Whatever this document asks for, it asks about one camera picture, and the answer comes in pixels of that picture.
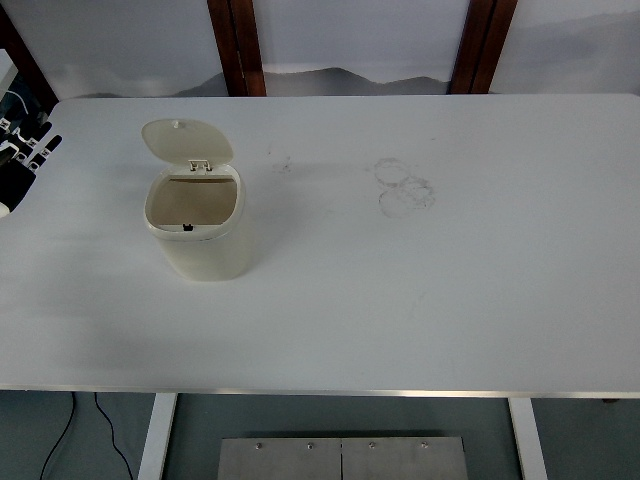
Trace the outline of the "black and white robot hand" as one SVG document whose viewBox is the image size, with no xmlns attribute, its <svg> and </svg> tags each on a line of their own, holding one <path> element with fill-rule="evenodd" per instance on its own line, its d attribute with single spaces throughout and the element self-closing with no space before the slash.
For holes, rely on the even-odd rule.
<svg viewBox="0 0 640 480">
<path fill-rule="evenodd" d="M 54 135 L 38 152 L 37 146 L 50 131 L 49 121 L 37 126 L 25 120 L 1 143 L 1 217 L 10 215 L 22 202 L 37 173 L 61 144 L 62 136 Z"/>
</svg>

